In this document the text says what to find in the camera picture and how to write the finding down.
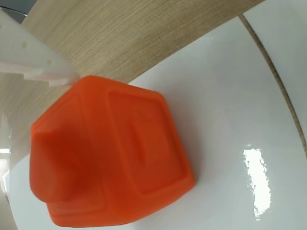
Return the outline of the white wide gripper right finger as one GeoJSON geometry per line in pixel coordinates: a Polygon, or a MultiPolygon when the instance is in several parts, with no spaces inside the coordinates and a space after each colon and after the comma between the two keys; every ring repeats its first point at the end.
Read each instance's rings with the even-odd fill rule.
{"type": "Polygon", "coordinates": [[[50,87],[72,85],[80,79],[69,62],[4,11],[0,11],[0,71],[45,81],[50,87]]]}

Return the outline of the white narrow gripper left finger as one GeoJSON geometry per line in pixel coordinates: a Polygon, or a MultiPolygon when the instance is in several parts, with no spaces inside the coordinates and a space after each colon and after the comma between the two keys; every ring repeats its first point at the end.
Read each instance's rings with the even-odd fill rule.
{"type": "Polygon", "coordinates": [[[9,191],[12,131],[7,117],[0,115],[0,188],[9,191]]]}

